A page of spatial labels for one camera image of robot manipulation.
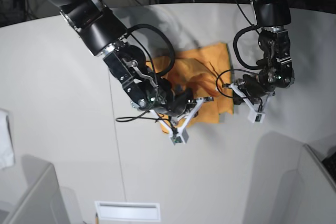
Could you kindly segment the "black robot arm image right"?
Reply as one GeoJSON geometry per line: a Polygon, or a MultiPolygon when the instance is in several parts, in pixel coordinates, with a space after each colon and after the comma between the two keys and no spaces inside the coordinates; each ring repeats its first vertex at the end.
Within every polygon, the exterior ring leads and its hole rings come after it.
{"type": "Polygon", "coordinates": [[[295,80],[290,57],[290,39],[285,26],[291,23],[287,0],[250,0],[256,24],[240,30],[234,37],[233,49],[238,62],[256,74],[245,74],[239,88],[243,98],[252,103],[262,103],[262,97],[276,88],[287,88],[295,80]],[[245,63],[239,53],[239,38],[249,31],[257,31],[258,45],[263,58],[254,66],[245,63]]]}

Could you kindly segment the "black robot arm image left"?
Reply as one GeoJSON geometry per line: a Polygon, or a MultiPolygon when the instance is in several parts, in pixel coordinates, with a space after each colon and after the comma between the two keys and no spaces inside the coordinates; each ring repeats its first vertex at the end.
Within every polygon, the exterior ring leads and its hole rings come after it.
{"type": "Polygon", "coordinates": [[[103,0],[48,0],[78,34],[94,56],[102,56],[110,73],[120,82],[135,107],[167,116],[196,113],[201,102],[193,91],[176,91],[164,78],[175,64],[176,53],[169,39],[156,27],[138,24],[127,28],[103,0]],[[146,56],[127,38],[138,29],[156,33],[167,45],[169,63],[160,71],[146,65],[146,56]]]}

